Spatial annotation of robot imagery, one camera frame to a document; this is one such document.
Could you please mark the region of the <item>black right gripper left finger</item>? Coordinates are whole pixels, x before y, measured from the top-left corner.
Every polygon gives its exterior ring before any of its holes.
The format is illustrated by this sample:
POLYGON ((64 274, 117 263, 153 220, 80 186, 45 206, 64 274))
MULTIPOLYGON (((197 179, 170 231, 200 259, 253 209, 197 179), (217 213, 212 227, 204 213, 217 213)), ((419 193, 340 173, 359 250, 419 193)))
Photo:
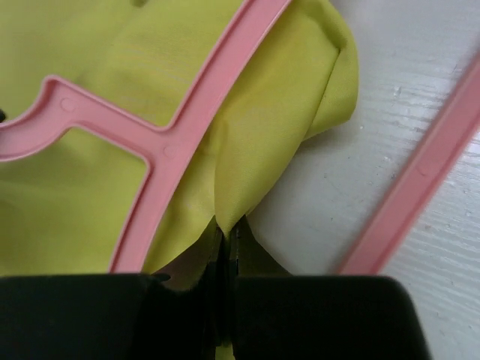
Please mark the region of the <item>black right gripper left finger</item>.
POLYGON ((162 277, 157 333, 162 359, 213 359, 218 342, 218 259, 223 236, 214 220, 187 250, 158 274, 162 277))

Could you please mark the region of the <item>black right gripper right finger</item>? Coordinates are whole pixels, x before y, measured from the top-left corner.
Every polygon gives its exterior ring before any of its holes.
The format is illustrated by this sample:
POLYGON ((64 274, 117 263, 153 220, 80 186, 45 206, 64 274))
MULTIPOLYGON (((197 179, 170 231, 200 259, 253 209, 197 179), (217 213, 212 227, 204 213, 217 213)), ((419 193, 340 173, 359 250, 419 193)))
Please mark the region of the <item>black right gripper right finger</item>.
POLYGON ((292 278, 243 217, 229 235, 229 330, 236 359, 291 359, 292 278))

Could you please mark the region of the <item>yellow-green trousers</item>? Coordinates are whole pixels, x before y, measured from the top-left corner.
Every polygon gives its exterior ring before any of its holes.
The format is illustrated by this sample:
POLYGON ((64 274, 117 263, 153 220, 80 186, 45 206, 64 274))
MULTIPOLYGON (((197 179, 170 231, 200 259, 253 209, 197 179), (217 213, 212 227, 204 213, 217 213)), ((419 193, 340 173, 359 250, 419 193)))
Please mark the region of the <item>yellow-green trousers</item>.
MULTIPOLYGON (((173 117, 239 1, 3 1, 1 109, 57 74, 157 126, 173 117)), ((212 218, 228 233, 302 141, 356 107, 356 45, 329 1, 294 1, 223 102, 150 247, 155 272, 212 218)), ((80 129, 1 165, 1 273, 105 272, 145 168, 80 129)))

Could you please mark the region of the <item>pink plastic hanger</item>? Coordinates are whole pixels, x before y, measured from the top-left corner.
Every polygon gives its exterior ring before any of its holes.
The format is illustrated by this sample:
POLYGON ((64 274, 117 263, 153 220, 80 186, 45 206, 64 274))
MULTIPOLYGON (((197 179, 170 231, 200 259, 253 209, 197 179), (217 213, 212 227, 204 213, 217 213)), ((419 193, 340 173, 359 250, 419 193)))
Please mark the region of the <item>pink plastic hanger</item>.
MULTIPOLYGON (((1 125, 1 160, 34 155, 81 128, 141 158, 147 171, 112 252, 112 273, 139 272, 194 152, 236 80, 288 1, 244 1, 218 38, 168 125, 158 127, 58 76, 1 125)), ((473 59, 396 182, 341 263, 342 275, 382 269, 479 127, 479 60, 473 59)))

